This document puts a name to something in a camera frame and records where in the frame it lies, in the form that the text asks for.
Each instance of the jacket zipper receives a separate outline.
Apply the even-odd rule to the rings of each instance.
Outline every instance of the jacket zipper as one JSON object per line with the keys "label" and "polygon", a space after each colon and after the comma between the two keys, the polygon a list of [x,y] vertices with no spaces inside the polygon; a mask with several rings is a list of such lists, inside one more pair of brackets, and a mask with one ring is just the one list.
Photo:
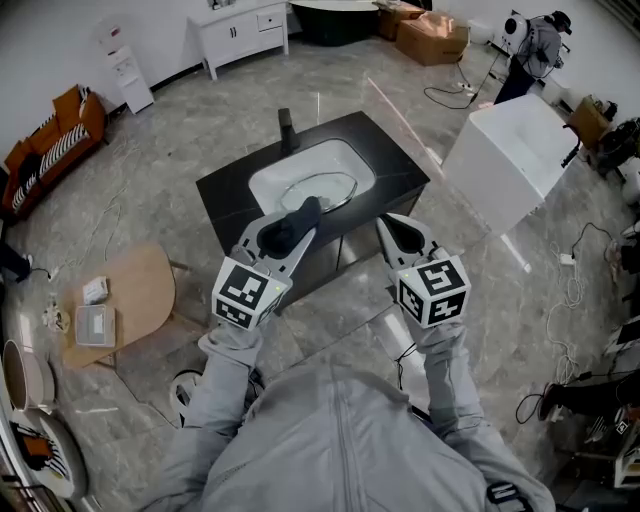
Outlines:
{"label": "jacket zipper", "polygon": [[340,404],[340,390],[338,388],[338,381],[335,378],[335,373],[333,371],[333,365],[330,365],[331,369],[331,380],[333,381],[333,389],[334,389],[334,407],[336,409],[336,418],[338,421],[338,441],[340,444],[340,459],[342,461],[342,471],[344,473],[344,485],[345,485],[345,503],[346,510],[353,510],[351,505],[351,479],[349,474],[349,460],[347,458],[347,447],[344,439],[344,431],[342,424],[342,405]]}

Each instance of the black bathtub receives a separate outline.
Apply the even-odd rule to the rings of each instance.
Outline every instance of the black bathtub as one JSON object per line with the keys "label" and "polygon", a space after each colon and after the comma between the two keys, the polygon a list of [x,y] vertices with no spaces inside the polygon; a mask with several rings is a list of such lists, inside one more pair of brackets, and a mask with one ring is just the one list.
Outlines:
{"label": "black bathtub", "polygon": [[294,0],[303,36],[322,46],[342,46],[366,39],[378,23],[378,7],[356,0]]}

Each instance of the white box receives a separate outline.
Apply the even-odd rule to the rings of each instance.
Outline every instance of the white box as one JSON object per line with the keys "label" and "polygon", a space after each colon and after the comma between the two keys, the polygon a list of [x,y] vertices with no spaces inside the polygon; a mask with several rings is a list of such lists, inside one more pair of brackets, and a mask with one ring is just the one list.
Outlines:
{"label": "white box", "polygon": [[116,346],[116,311],[111,306],[78,306],[76,344],[83,347]]}
{"label": "white box", "polygon": [[442,164],[447,180],[502,235],[545,200],[578,142],[534,94],[473,112]]}
{"label": "white box", "polygon": [[247,331],[253,330],[274,309],[288,285],[226,258],[213,287],[213,313]]}
{"label": "white box", "polygon": [[471,283],[458,256],[398,271],[396,300],[422,327],[464,313]]}
{"label": "white box", "polygon": [[109,296],[109,287],[105,276],[96,277],[82,287],[84,305],[90,306],[103,301]]}

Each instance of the black strap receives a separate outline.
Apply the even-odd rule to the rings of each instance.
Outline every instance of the black strap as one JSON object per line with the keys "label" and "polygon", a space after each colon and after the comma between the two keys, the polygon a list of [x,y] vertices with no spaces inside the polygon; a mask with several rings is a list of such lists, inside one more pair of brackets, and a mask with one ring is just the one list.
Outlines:
{"label": "black strap", "polygon": [[487,488],[487,499],[497,505],[498,508],[504,506],[511,512],[533,512],[529,502],[524,498],[518,488],[509,482],[496,482]]}

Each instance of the wire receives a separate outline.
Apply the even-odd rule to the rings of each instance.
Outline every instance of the wire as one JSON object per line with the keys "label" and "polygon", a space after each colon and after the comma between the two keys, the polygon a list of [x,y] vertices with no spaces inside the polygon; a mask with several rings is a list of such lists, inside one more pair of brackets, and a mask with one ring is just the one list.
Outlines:
{"label": "wire", "polygon": [[[122,134],[123,134],[124,140],[113,150],[113,155],[112,155],[112,157],[114,158],[114,164],[112,165],[112,167],[119,169],[120,170],[119,174],[122,174],[122,166],[124,165],[125,160],[127,160],[129,156],[135,153],[140,153],[140,145],[136,142],[130,142],[125,132],[122,132]],[[75,267],[82,266],[85,258],[87,257],[87,255],[89,254],[89,251],[91,250],[91,247],[93,244],[93,237],[95,236],[96,231],[98,230],[98,227],[102,222],[102,219],[108,212],[110,212],[111,210],[117,209],[116,223],[113,227],[113,230],[111,231],[111,234],[109,235],[109,238],[107,239],[107,243],[104,246],[104,261],[105,262],[107,261],[107,250],[109,248],[109,244],[111,243],[111,240],[113,239],[113,236],[115,235],[116,230],[118,229],[118,225],[120,224],[120,215],[122,212],[121,204],[114,203],[114,201],[118,198],[118,196],[120,196],[120,194],[122,194],[125,190],[127,190],[127,183],[128,182],[126,182],[125,185],[111,197],[111,199],[107,203],[107,206],[102,211],[102,214],[98,219],[98,222],[96,223],[96,225],[93,228],[93,231],[91,232],[91,236],[89,237],[89,242],[87,243],[87,246],[85,248],[85,251],[82,257],[79,259],[77,258],[67,259],[67,254],[69,253],[69,250],[75,246],[70,247],[69,250],[67,250],[67,254],[65,254],[63,263],[54,270],[54,277],[64,267],[75,268]]]}
{"label": "wire", "polygon": [[527,37],[525,37],[525,38],[521,41],[520,46],[518,46],[518,50],[517,50],[517,51],[513,54],[513,56],[512,56],[512,59],[513,59],[513,58],[517,59],[517,58],[518,58],[518,55],[520,55],[520,50],[522,49],[522,45],[523,45],[525,42],[527,42],[527,41],[529,41],[529,40],[530,40],[530,41],[529,41],[529,54],[527,55],[527,60],[525,60],[523,63],[521,63],[521,66],[522,66],[522,70],[523,70],[525,73],[527,73],[527,70],[526,70],[526,69],[524,69],[524,65],[525,65],[525,64],[527,65],[527,67],[529,68],[529,72],[528,72],[527,74],[528,74],[531,78],[533,78],[534,80],[544,80],[544,79],[545,79],[545,78],[547,78],[547,77],[548,77],[548,76],[553,72],[553,70],[555,69],[555,67],[554,67],[554,66],[551,66],[551,69],[549,70],[549,72],[548,72],[547,74],[545,74],[544,76],[536,76],[536,75],[534,75],[534,74],[533,74],[533,71],[531,71],[531,62],[530,62],[530,60],[531,60],[531,57],[533,56],[533,54],[534,54],[534,53],[536,53],[536,52],[532,51],[532,49],[531,49],[531,47],[533,46],[533,35],[534,35],[534,31],[533,31],[533,29],[532,29],[532,28],[530,28],[530,27],[531,27],[530,22],[531,22],[532,20],[535,20],[535,19],[538,19],[538,18],[544,18],[545,16],[546,16],[546,15],[536,16],[535,18],[530,18],[530,19],[528,19],[528,20],[527,20],[527,27],[528,27],[528,29],[527,29]]}
{"label": "wire", "polygon": [[[582,302],[585,288],[584,288],[584,284],[580,280],[580,262],[578,258],[576,258],[575,251],[578,244],[584,237],[585,231],[589,226],[593,227],[594,229],[597,229],[598,231],[601,231],[602,233],[605,233],[609,237],[609,240],[613,241],[613,237],[611,236],[611,233],[609,233],[606,229],[596,226],[593,222],[587,222],[582,228],[582,231],[580,232],[580,236],[571,246],[571,257],[573,258],[573,271],[574,271],[573,276],[570,277],[569,280],[567,281],[567,289],[564,293],[564,300],[562,302],[558,302],[557,304],[555,304],[547,314],[547,325],[546,325],[547,339],[554,345],[560,346],[564,351],[564,353],[558,360],[558,363],[556,366],[555,381],[558,384],[570,383],[574,378],[574,376],[579,373],[580,364],[577,361],[576,346],[573,343],[570,343],[568,341],[555,339],[551,335],[551,329],[550,329],[551,316],[553,315],[553,312],[558,308],[566,308],[569,310],[573,310],[573,309],[576,309]],[[602,258],[604,259],[605,263],[607,263],[607,265],[609,264],[609,261],[607,260],[607,256],[606,256],[608,247],[609,247],[609,244],[607,244],[607,246],[604,248],[604,252],[602,253]],[[551,250],[551,253],[556,257],[556,262],[558,264],[558,286],[560,286],[561,280],[562,280],[562,264],[560,262],[560,247],[556,242],[551,242],[551,244],[549,244],[549,249]]]}
{"label": "wire", "polygon": [[51,274],[49,274],[48,270],[46,270],[44,268],[36,267],[36,268],[32,268],[31,272],[35,272],[36,270],[39,270],[40,272],[44,272],[45,274],[47,274],[47,278],[49,279],[49,281],[51,281]]}
{"label": "wire", "polygon": [[[524,403],[529,399],[532,398],[534,396],[538,397],[538,400],[536,401],[536,405],[533,406],[533,409],[531,410],[531,414],[529,414],[529,416],[527,416],[524,420],[521,420],[520,417],[518,416],[518,413],[520,412],[520,408],[524,405]],[[527,396],[525,396],[522,400],[520,400],[520,403],[518,404],[518,407],[516,407],[516,421],[518,422],[519,425],[524,425],[525,423],[527,423],[531,418],[533,418],[533,415],[536,413],[536,411],[538,410],[538,406],[540,405],[540,402],[542,402],[542,399],[544,398],[544,393],[540,394],[540,393],[530,393]]]}
{"label": "wire", "polygon": [[398,388],[400,389],[400,391],[402,391],[402,374],[404,373],[404,368],[402,366],[401,361],[405,358],[405,357],[409,357],[411,354],[413,354],[416,350],[418,350],[418,347],[416,346],[415,343],[413,343],[409,348],[407,348],[402,355],[397,358],[394,359],[394,363],[396,363],[398,365]]}
{"label": "wire", "polygon": [[[467,89],[460,89],[459,91],[447,91],[446,89],[440,89],[439,87],[425,87],[423,89],[423,94],[429,98],[431,101],[433,101],[434,103],[437,103],[438,105],[441,105],[445,108],[448,108],[449,110],[466,110],[468,109],[471,104],[476,101],[476,98],[478,97],[478,94],[480,94],[480,90],[482,89],[482,87],[484,86],[485,82],[487,81],[487,78],[489,78],[489,75],[491,74],[491,70],[493,69],[493,66],[495,66],[496,61],[498,60],[498,58],[502,55],[502,53],[497,52],[496,54],[496,58],[493,59],[493,62],[491,63],[491,66],[489,67],[489,71],[487,72],[487,74],[484,76],[484,80],[482,80],[482,83],[480,84],[480,87],[478,87],[477,91],[473,94],[473,96],[471,97],[471,99],[469,100],[469,103],[467,103],[464,107],[460,106],[460,107],[452,107],[451,105],[446,105],[444,103],[442,103],[441,101],[438,101],[437,99],[433,98],[432,96],[429,96],[427,94],[427,91],[438,91],[438,92],[442,92],[445,94],[460,94],[462,92],[465,92]],[[460,70],[460,74],[462,75],[462,78],[464,79],[465,82],[467,82],[467,85],[469,87],[471,87],[471,84],[469,83],[469,81],[467,80],[467,78],[464,76],[464,73],[462,72],[462,68],[460,67],[460,64],[458,62],[456,62],[458,69]]]}
{"label": "wire", "polygon": [[[600,231],[601,233],[605,233],[608,237],[609,237],[609,241],[612,242],[613,241],[613,237],[611,236],[611,233],[609,233],[606,229],[600,228],[598,226],[596,226],[593,222],[587,222],[584,227],[582,228],[582,232],[580,233],[580,237],[575,241],[575,243],[571,246],[571,256],[573,256],[573,258],[575,259],[575,248],[576,246],[580,243],[580,241],[582,240],[582,237],[584,236],[584,232],[586,231],[586,229],[591,226],[594,229],[597,229],[598,231]],[[609,263],[609,261],[607,260],[606,256],[603,254],[603,258],[604,260]]]}
{"label": "wire", "polygon": [[[593,377],[610,377],[611,375],[629,374],[629,373],[635,373],[637,371],[638,370],[627,370],[627,371],[623,371],[623,372],[601,373],[601,374],[594,374],[594,373],[591,373],[591,372],[584,372],[584,373],[580,374],[578,377],[576,377],[575,379],[573,379],[572,381],[568,382],[566,385],[573,384],[574,382],[578,382],[578,381],[585,381],[585,380],[591,379]],[[620,383],[616,386],[616,399],[618,400],[618,402],[620,402],[620,399],[618,398],[618,388],[629,377],[631,377],[631,375],[628,375],[627,377],[622,379],[620,381]],[[525,423],[527,423],[533,417],[533,415],[538,410],[540,402],[542,402],[542,399],[546,395],[547,389],[549,388],[549,386],[550,385],[547,384],[544,387],[544,391],[542,393],[529,393],[522,400],[520,400],[520,403],[518,404],[518,407],[516,407],[516,412],[515,412],[516,421],[518,422],[518,424],[524,425]],[[520,409],[522,408],[522,406],[524,405],[524,403],[527,400],[529,400],[530,398],[533,398],[533,397],[538,397],[538,400],[536,401],[536,405],[533,407],[533,410],[531,411],[529,416],[527,416],[524,420],[520,419],[520,416],[519,416]]]}
{"label": "wire", "polygon": [[465,83],[471,87],[471,82],[469,82],[469,80],[467,80],[467,77],[464,76],[464,73],[462,72],[462,68],[460,67],[460,61],[457,60],[456,61],[456,66],[458,67],[458,71],[460,71],[460,76],[462,76],[462,79],[465,81]]}

